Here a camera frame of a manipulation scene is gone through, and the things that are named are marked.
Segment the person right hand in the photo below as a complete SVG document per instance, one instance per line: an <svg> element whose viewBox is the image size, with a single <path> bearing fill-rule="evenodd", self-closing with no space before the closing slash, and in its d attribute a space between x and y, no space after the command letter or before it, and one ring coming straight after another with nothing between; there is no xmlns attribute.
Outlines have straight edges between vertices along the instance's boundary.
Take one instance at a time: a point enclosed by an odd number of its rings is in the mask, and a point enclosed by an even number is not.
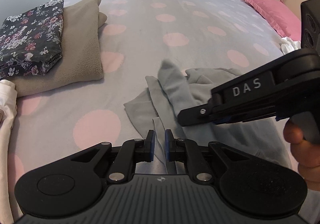
<svg viewBox="0 0 320 224"><path fill-rule="evenodd" d="M283 135L290 144L291 154L298 162L298 172L308 189L319 191L319 145L306 141L303 131L291 120L285 124Z"/></svg>

